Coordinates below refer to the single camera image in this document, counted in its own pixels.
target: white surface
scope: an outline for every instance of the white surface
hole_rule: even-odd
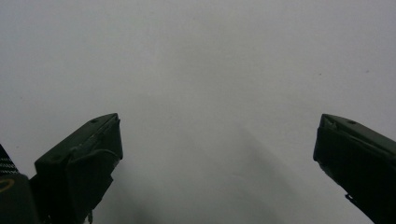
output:
[[[312,160],[320,115],[396,139],[395,1],[3,1],[0,143],[22,173],[118,112],[94,223],[370,223]]]

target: white background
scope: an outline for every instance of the white background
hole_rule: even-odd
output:
[[[20,171],[117,112],[94,223],[371,223],[312,160],[322,113],[396,139],[396,2],[2,1]]]

